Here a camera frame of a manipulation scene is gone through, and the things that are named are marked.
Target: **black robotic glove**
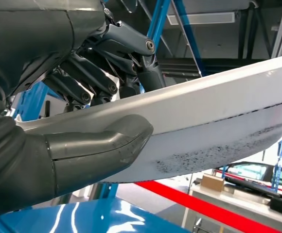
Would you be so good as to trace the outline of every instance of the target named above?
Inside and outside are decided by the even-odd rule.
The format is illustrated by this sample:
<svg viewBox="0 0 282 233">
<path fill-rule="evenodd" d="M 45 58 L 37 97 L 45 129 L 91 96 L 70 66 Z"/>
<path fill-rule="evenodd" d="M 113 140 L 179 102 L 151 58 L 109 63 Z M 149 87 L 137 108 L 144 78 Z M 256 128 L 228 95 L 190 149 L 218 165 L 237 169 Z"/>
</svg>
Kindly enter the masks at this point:
<svg viewBox="0 0 282 233">
<path fill-rule="evenodd" d="M 0 100 L 0 114 L 5 105 Z M 73 192 L 134 162 L 153 132 L 138 115 L 101 133 L 26 134 L 0 116 L 0 215 Z"/>
</svg>

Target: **floor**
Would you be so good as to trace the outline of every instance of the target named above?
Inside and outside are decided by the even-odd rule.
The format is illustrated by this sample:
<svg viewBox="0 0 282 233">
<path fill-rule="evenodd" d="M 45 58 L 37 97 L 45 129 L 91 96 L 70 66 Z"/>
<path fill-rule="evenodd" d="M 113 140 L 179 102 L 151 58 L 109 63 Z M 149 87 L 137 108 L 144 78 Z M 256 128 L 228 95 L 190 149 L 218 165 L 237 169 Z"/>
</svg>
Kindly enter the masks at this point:
<svg viewBox="0 0 282 233">
<path fill-rule="evenodd" d="M 162 181 L 162 183 L 185 193 L 187 192 L 188 188 L 187 185 L 183 185 L 183 183 L 177 184 L 174 180 L 168 181 L 166 179 Z M 119 184 L 116 196 L 178 226 L 183 225 L 191 232 L 196 218 L 195 212 L 189 210 L 185 224 L 182 224 L 185 207 L 134 183 Z M 200 226 L 206 231 L 199 230 L 198 233 L 220 232 L 220 226 L 206 219 L 203 219 Z M 232 233 L 232 231 L 228 229 L 224 229 L 223 232 Z"/>
</svg>

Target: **glossy blue surface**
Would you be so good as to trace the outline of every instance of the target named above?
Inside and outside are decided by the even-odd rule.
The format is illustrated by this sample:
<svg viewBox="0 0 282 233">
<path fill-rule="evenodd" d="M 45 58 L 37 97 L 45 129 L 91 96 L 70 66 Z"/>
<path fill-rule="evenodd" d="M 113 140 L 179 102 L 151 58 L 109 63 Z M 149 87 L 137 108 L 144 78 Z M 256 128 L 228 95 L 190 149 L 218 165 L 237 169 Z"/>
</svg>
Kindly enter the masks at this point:
<svg viewBox="0 0 282 233">
<path fill-rule="evenodd" d="M 120 199 L 23 210 L 0 217 L 0 233 L 188 233 Z"/>
</svg>

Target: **blue surface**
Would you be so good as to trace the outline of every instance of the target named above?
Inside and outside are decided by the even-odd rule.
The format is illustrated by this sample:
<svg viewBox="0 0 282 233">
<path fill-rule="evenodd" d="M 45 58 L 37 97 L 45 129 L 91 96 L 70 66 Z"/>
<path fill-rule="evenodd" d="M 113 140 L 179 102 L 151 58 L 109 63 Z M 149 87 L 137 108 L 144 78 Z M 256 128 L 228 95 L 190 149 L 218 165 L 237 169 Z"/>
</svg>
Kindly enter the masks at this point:
<svg viewBox="0 0 282 233">
<path fill-rule="evenodd" d="M 170 0 L 157 0 L 152 21 L 150 24 L 147 36 L 153 41 L 156 50 L 166 20 L 167 11 L 169 5 Z"/>
<path fill-rule="evenodd" d="M 48 89 L 44 83 L 39 82 L 30 90 L 22 92 L 13 117 L 20 114 L 22 121 L 38 119 Z"/>
<path fill-rule="evenodd" d="M 189 233 L 120 199 L 24 210 L 0 217 L 0 233 Z"/>
<path fill-rule="evenodd" d="M 195 37 L 194 36 L 191 25 L 187 18 L 185 6 L 183 4 L 182 0 L 175 0 L 175 5 L 180 16 L 180 20 L 182 22 L 185 34 L 187 35 L 188 42 L 193 50 L 193 56 L 195 57 L 197 65 L 200 71 L 200 75 L 206 76 L 204 66 L 202 63 L 200 54 L 198 51 L 197 44 L 196 43 Z"/>
<path fill-rule="evenodd" d="M 104 183 L 101 189 L 99 199 L 102 198 L 114 198 L 117 192 L 117 183 Z"/>
<path fill-rule="evenodd" d="M 280 172 L 282 171 L 282 141 L 278 143 L 277 150 L 278 161 L 274 169 L 273 178 L 271 179 L 271 188 L 278 191 L 278 186 L 280 185 Z"/>
</svg>

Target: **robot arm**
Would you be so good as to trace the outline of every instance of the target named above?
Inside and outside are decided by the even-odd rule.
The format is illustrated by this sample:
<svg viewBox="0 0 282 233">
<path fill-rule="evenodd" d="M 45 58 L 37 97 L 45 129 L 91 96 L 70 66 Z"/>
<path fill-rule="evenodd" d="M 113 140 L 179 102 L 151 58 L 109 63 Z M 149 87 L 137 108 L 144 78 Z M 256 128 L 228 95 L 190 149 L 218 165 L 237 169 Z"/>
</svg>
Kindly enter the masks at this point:
<svg viewBox="0 0 282 233">
<path fill-rule="evenodd" d="M 101 69 L 121 80 L 121 98 L 140 93 L 139 83 L 146 91 L 166 86 L 152 40 L 126 23 L 114 23 L 106 8 L 104 12 L 107 23 L 90 33 L 82 46 L 64 56 L 54 69 L 57 62 L 40 70 L 45 73 L 43 82 L 67 104 L 88 104 L 91 99 L 78 84 L 81 83 L 95 94 L 92 106 L 110 101 L 117 91 Z M 0 80 L 1 114 L 5 109 L 5 95 L 10 91 L 3 85 L 4 79 Z M 106 125 L 99 133 L 31 135 L 15 126 L 10 117 L 0 115 L 0 215 L 122 171 L 133 163 L 153 130 L 141 116 L 129 115 Z"/>
</svg>

